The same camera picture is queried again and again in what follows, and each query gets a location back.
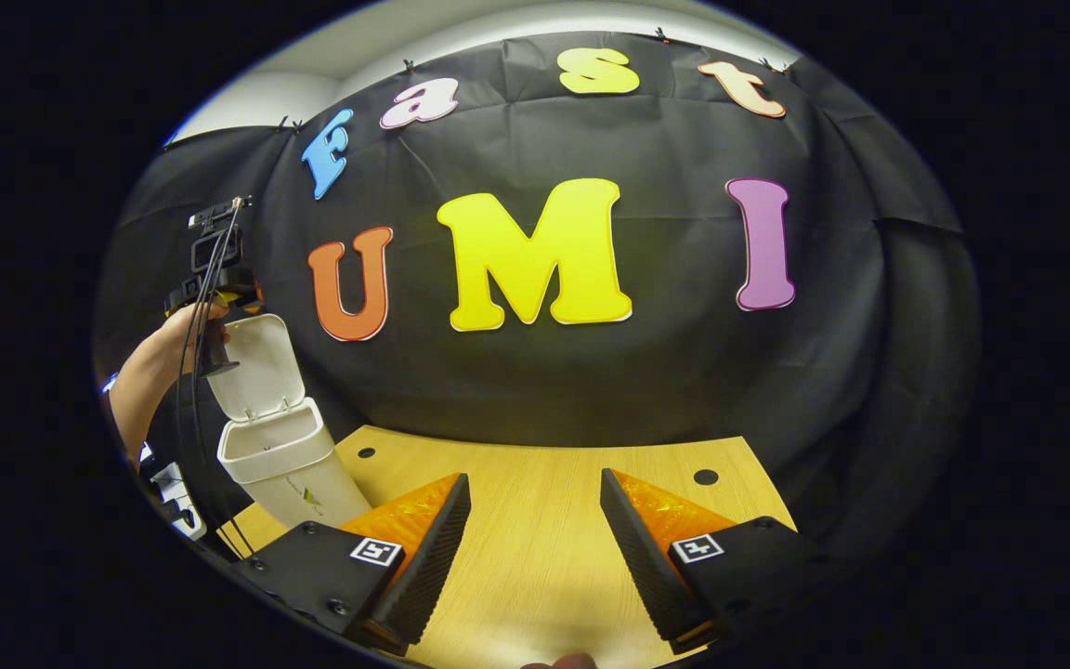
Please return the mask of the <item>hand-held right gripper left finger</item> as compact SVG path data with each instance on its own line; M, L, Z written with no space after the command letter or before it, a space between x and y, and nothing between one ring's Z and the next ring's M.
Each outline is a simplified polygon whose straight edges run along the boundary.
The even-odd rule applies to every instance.
M421 643L462 545L470 478L453 473L340 528L306 521L235 564L286 610L371 648Z

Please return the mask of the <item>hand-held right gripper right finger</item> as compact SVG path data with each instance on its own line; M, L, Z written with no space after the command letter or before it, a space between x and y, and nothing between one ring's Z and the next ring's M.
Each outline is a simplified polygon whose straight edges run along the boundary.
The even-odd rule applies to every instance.
M828 552L785 522L735 522L612 467L600 474L600 508L676 655L781 622L829 577Z

